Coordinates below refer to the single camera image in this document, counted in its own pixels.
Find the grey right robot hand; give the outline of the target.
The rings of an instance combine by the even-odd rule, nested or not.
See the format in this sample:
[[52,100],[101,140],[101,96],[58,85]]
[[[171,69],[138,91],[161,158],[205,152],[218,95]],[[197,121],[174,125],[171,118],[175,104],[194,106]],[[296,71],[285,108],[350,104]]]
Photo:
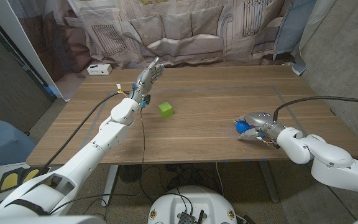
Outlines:
[[235,120],[236,130],[239,133],[238,139],[257,139],[265,134],[262,132],[262,126],[273,121],[268,113],[256,112],[242,115]]

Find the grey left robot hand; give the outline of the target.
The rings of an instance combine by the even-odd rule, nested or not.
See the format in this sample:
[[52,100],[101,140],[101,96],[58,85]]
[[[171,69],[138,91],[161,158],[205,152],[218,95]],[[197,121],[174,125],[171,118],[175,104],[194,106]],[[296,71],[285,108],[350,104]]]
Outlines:
[[129,98],[140,103],[144,96],[149,93],[152,85],[163,75],[164,64],[158,63],[156,57],[149,66],[137,77],[134,89],[129,93]]

